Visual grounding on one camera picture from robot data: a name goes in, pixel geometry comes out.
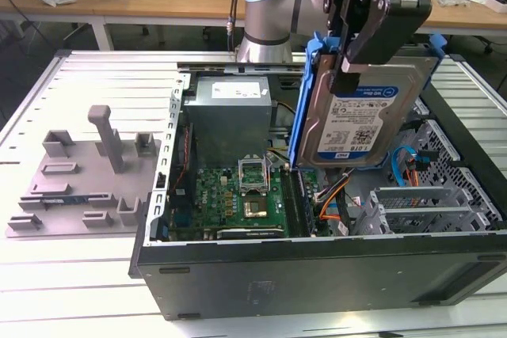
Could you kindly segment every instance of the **sticker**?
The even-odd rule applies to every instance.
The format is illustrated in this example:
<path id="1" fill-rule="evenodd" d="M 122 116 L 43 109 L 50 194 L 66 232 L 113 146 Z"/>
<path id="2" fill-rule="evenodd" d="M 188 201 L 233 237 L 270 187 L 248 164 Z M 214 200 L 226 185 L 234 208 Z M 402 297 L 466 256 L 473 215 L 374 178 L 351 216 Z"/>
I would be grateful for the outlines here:
<path id="1" fill-rule="evenodd" d="M 275 295 L 275 288 L 274 281 L 251 281 L 246 289 L 246 301 L 252 306 L 269 304 Z"/>
<path id="2" fill-rule="evenodd" d="M 64 203 L 63 199 L 44 199 L 43 203 Z"/>
<path id="3" fill-rule="evenodd" d="M 380 113 L 397 94 L 397 87 L 365 86 L 334 97 L 318 144 L 319 156 L 333 160 L 367 154 L 383 126 Z"/>
<path id="4" fill-rule="evenodd" d="M 212 86 L 212 98 L 241 99 L 260 98 L 259 82 L 215 82 Z"/>
<path id="5" fill-rule="evenodd" d="M 360 207 L 361 206 L 361 197 L 357 196 L 357 197 L 353 197 L 352 199 L 352 203 L 349 203 L 347 206 L 349 207 Z"/>
<path id="6" fill-rule="evenodd" d="M 341 235 L 347 237 L 349 235 L 349 229 L 346 225 L 343 224 L 342 221 L 338 222 L 338 231 L 340 231 Z"/>

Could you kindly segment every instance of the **hard drive label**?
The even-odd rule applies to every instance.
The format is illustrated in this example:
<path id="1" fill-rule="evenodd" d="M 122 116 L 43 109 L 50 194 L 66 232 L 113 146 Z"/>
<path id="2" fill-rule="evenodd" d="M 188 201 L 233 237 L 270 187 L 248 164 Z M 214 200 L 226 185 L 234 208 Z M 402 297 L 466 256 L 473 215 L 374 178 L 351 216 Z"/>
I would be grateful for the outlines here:
<path id="1" fill-rule="evenodd" d="M 394 103 L 397 94 L 394 86 L 365 86 L 355 93 L 334 97 L 318 155 L 333 160 L 367 154 L 382 129 L 380 114 Z"/>

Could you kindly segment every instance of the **cpu socket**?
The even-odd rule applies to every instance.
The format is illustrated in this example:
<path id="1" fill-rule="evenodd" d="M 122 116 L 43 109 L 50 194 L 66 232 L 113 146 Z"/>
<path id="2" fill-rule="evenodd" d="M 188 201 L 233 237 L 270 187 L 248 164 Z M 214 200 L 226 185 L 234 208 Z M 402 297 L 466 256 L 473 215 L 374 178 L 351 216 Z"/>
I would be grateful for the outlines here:
<path id="1" fill-rule="evenodd" d="M 268 199 L 264 196 L 243 197 L 245 218 L 268 218 Z"/>

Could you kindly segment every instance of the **barcode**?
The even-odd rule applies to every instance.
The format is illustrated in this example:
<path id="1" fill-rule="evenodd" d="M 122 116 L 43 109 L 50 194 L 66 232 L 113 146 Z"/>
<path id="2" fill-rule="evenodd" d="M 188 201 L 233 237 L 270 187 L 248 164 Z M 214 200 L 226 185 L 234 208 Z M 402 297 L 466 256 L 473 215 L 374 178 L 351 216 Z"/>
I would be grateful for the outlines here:
<path id="1" fill-rule="evenodd" d="M 336 136 L 330 139 L 330 142 L 333 144 L 345 144 L 349 135 L 350 131 L 338 131 Z"/>
<path id="2" fill-rule="evenodd" d="M 377 132 L 379 126 L 361 126 L 359 130 L 356 131 L 354 138 L 352 140 L 353 146 L 367 146 L 368 144 L 372 144 L 373 136 Z"/>

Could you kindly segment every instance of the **green circuit board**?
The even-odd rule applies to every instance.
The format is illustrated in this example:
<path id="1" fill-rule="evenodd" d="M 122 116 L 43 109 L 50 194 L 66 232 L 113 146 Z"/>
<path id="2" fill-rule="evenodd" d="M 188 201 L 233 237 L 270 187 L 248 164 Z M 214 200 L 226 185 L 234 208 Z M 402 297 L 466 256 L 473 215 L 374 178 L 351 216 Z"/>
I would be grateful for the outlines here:
<path id="1" fill-rule="evenodd" d="M 243 182 L 258 183 L 263 180 L 257 169 L 244 169 Z M 306 192 L 309 197 L 318 191 L 314 172 L 303 172 Z M 270 190 L 265 196 L 257 192 L 242 195 L 239 189 L 238 168 L 200 169 L 196 186 L 196 210 L 193 213 L 192 228 L 269 228 L 284 231 L 288 237 L 284 197 L 281 187 L 280 170 L 269 171 Z"/>

